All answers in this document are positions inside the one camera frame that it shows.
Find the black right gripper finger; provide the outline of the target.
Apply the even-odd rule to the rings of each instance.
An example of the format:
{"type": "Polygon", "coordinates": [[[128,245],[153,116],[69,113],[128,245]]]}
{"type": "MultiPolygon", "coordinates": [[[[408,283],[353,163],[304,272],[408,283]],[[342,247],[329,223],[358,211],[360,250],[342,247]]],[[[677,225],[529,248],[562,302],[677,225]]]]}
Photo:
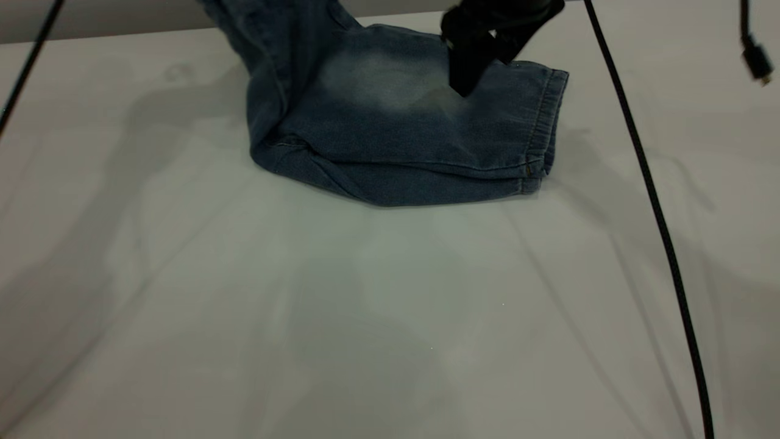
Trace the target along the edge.
{"type": "Polygon", "coordinates": [[[468,97],[485,70],[495,61],[496,42],[491,30],[448,33],[449,85],[468,97]]]}
{"type": "Polygon", "coordinates": [[[505,65],[512,62],[530,39],[563,8],[564,3],[517,3],[510,27],[498,30],[497,59],[505,65]]]}

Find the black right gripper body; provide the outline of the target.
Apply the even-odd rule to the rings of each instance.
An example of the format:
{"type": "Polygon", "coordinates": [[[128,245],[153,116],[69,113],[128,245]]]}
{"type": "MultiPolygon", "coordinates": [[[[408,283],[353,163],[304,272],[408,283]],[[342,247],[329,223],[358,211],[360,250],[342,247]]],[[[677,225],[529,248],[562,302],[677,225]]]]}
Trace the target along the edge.
{"type": "Polygon", "coordinates": [[[446,11],[441,27],[504,28],[546,23],[563,1],[460,1],[446,11]]]}

